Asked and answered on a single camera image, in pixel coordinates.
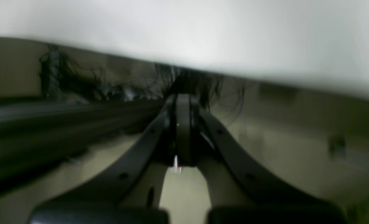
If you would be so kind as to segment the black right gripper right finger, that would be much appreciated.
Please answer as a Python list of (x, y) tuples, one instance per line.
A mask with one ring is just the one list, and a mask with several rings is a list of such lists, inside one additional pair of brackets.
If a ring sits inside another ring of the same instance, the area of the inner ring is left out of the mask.
[(253, 159), (195, 96), (183, 95), (183, 164), (206, 179), (209, 224), (345, 224), (334, 204), (288, 184)]

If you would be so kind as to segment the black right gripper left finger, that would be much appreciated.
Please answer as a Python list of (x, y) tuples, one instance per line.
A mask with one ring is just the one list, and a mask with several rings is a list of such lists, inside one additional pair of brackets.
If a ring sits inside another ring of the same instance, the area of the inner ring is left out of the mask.
[(125, 198), (145, 177), (168, 130), (178, 96), (170, 96), (159, 115), (134, 145), (107, 169), (68, 192), (34, 209), (30, 224), (168, 224), (166, 211), (153, 208), (156, 186), (135, 193), (140, 206), (123, 206)]

